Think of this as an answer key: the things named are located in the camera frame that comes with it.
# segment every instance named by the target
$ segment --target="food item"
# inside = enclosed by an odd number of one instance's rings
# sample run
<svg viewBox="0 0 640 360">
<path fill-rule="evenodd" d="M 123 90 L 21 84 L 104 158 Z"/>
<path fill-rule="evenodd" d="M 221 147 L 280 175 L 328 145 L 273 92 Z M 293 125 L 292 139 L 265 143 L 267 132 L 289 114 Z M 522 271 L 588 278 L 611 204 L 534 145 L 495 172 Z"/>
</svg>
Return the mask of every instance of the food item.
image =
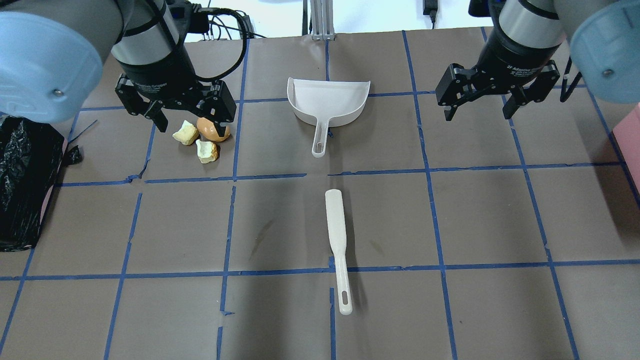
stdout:
<svg viewBox="0 0 640 360">
<path fill-rule="evenodd" d="M 196 146 L 198 147 L 198 159 L 201 163 L 206 164 L 218 159 L 218 146 L 215 143 L 201 142 L 198 139 Z"/>
<path fill-rule="evenodd" d="M 220 135 L 218 135 L 218 132 L 216 131 L 216 128 L 213 126 L 213 123 L 203 117 L 198 118 L 196 126 L 198 127 L 198 131 L 202 134 L 202 136 L 213 142 L 223 142 L 229 137 L 229 135 L 231 135 L 230 126 L 227 126 L 225 127 L 225 136 L 220 137 Z"/>
<path fill-rule="evenodd" d="M 182 127 L 173 134 L 173 138 L 183 145 L 191 145 L 198 138 L 198 129 L 192 123 L 185 120 Z"/>
</svg>

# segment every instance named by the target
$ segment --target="black plug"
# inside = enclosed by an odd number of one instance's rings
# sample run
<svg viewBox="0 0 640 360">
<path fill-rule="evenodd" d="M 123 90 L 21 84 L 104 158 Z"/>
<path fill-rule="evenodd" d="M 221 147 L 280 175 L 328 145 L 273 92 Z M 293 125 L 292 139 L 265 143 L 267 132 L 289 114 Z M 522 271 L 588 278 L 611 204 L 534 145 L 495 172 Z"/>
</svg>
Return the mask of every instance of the black plug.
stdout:
<svg viewBox="0 0 640 360">
<path fill-rule="evenodd" d="M 423 15 L 429 15 L 431 19 L 431 29 L 436 27 L 436 16 L 438 15 L 438 0 L 423 0 Z"/>
</svg>

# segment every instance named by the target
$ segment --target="metal bracket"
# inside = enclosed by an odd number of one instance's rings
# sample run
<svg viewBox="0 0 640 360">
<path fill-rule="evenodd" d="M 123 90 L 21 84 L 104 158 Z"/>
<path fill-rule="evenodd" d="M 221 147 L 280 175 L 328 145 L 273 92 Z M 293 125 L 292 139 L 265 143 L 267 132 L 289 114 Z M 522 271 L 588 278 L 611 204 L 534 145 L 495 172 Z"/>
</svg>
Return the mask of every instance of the metal bracket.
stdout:
<svg viewBox="0 0 640 360">
<path fill-rule="evenodd" d="M 333 40 L 333 0 L 309 0 L 311 1 L 311 21 L 313 22 L 314 40 Z"/>
</svg>

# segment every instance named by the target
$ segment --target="white dustpan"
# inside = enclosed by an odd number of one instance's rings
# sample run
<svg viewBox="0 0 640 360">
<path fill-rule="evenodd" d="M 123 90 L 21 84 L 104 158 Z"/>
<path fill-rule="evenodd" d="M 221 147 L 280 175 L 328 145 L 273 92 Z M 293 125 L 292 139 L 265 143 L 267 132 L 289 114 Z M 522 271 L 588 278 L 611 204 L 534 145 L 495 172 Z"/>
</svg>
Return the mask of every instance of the white dustpan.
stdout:
<svg viewBox="0 0 640 360">
<path fill-rule="evenodd" d="M 324 156 L 329 127 L 354 121 L 364 109 L 370 81 L 316 81 L 289 78 L 287 98 L 296 116 L 316 126 L 311 154 Z"/>
</svg>

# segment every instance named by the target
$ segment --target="black ring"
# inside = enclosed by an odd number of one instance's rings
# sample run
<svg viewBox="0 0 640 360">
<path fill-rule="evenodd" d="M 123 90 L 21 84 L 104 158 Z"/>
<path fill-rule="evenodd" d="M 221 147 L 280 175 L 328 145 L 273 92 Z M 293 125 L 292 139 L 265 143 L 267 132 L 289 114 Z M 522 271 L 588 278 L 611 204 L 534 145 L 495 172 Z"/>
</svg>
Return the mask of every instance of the black ring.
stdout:
<svg viewBox="0 0 640 360">
<path fill-rule="evenodd" d="M 538 8 L 537 6 L 530 3 L 529 0 L 519 0 L 519 1 L 523 8 L 529 10 L 530 12 L 536 14 L 537 16 L 546 17 L 547 19 L 551 19 L 551 20 L 560 20 L 560 18 L 558 17 L 558 14 L 554 12 L 548 12 L 546 10 Z"/>
<path fill-rule="evenodd" d="M 162 8 L 160 9 L 160 12 L 164 16 L 164 13 L 166 12 L 166 1 L 163 2 L 163 5 L 162 5 Z M 149 20 L 146 23 L 138 26 L 137 28 L 127 29 L 127 31 L 124 32 L 124 36 L 125 37 L 131 37 L 133 35 L 144 33 L 146 30 L 149 30 L 150 28 L 153 28 L 158 23 L 160 23 L 160 18 L 154 15 L 151 18 L 151 20 Z"/>
</svg>

